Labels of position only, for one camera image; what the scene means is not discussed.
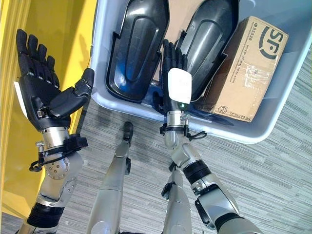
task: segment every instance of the cardboard box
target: cardboard box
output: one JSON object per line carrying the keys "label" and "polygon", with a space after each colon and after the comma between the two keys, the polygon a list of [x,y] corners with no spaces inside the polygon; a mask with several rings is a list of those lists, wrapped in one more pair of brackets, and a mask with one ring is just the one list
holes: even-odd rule
{"label": "cardboard box", "polygon": [[195,103],[199,110],[250,122],[254,118],[288,35],[250,16],[237,27],[224,50],[228,56],[208,93]]}

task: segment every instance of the gray plastic bin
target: gray plastic bin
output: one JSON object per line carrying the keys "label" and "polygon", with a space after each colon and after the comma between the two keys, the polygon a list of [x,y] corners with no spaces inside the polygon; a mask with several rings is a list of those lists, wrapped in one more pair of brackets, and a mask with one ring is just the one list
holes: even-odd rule
{"label": "gray plastic bin", "polygon": [[[99,105],[142,118],[163,122],[164,116],[146,104],[120,100],[108,93],[105,77],[112,48],[112,33],[120,33],[127,0],[98,0],[95,14],[91,68],[95,71],[92,98]],[[190,128],[246,144],[264,140],[271,133],[296,80],[312,42],[311,0],[241,0],[239,20],[256,16],[289,35],[283,56],[252,122],[228,119],[227,126],[192,117]]]}

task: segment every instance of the black rubber band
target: black rubber band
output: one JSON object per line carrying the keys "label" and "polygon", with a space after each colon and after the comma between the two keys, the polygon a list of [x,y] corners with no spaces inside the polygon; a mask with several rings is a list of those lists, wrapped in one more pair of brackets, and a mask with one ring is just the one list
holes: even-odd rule
{"label": "black rubber band", "polygon": [[222,227],[223,224],[225,224],[226,222],[230,221],[231,219],[235,219],[235,218],[243,218],[241,216],[239,216],[236,213],[227,213],[221,217],[219,217],[215,222],[215,228],[217,233],[219,232],[220,228]]}
{"label": "black rubber band", "polygon": [[52,228],[58,225],[64,207],[50,207],[36,203],[31,209],[27,223],[39,228]]}
{"label": "black rubber band", "polygon": [[185,174],[185,177],[189,183],[193,184],[195,181],[205,177],[206,175],[209,175],[211,171],[203,160],[198,160],[184,168],[183,173]]}

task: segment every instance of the yellow wall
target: yellow wall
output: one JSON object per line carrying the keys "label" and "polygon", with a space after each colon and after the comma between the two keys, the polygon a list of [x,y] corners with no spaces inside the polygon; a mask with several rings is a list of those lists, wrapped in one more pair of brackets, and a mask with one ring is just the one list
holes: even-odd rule
{"label": "yellow wall", "polygon": [[[95,5],[96,0],[3,0],[1,3],[0,36],[7,41],[6,44],[4,39],[1,42],[0,67],[0,156],[1,184],[4,184],[1,199],[2,211],[6,213],[27,217],[43,177],[28,170],[29,164],[37,160],[35,142],[41,140],[41,135],[22,114],[13,90],[13,81],[20,75],[16,63],[16,30],[21,27],[27,34],[36,35],[39,43],[46,45],[47,54],[56,59],[55,71],[64,90],[80,79],[88,65]],[[6,50],[11,51],[13,62],[10,66],[10,59],[2,59]],[[71,133],[76,131],[80,113],[81,110],[72,115]]]}

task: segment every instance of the black cable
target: black cable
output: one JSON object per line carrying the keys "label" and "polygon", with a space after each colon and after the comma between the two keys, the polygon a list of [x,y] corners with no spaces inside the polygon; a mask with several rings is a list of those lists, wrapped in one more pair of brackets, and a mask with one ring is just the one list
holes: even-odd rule
{"label": "black cable", "polygon": [[190,139],[190,141],[191,141],[191,140],[203,139],[203,138],[205,138],[206,136],[207,136],[207,133],[206,133],[205,131],[201,131],[201,132],[199,132],[199,133],[197,133],[197,134],[195,134],[195,135],[191,135],[190,133],[187,133],[187,135],[186,135],[186,137],[187,137],[188,139]]}

